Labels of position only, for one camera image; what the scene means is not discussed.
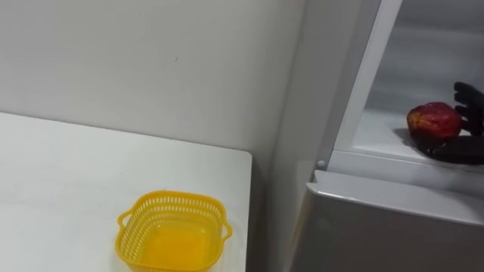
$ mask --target basket handle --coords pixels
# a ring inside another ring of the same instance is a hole
[[[227,221],[224,221],[223,225],[227,230],[227,233],[222,238],[222,243],[224,243],[228,238],[230,238],[230,236],[232,236],[232,226]]]
[[[126,211],[126,212],[123,212],[119,217],[118,217],[118,225],[119,225],[119,230],[124,230],[126,228],[126,226],[124,225],[124,219],[131,215],[132,214],[132,209]]]

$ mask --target refrigerator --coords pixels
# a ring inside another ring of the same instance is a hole
[[[308,0],[268,188],[269,271],[484,271],[484,167],[407,112],[484,91],[484,2]]]

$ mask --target apple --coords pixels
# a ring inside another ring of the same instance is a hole
[[[407,115],[408,130],[432,138],[453,138],[461,133],[462,118],[448,104],[432,102],[418,106]]]

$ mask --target white wall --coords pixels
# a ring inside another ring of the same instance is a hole
[[[267,171],[303,0],[4,0],[0,110],[231,147]]]

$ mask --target yellow basket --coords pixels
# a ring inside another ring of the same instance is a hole
[[[142,196],[118,225],[116,253],[134,272],[206,271],[232,235],[218,200],[172,191]]]

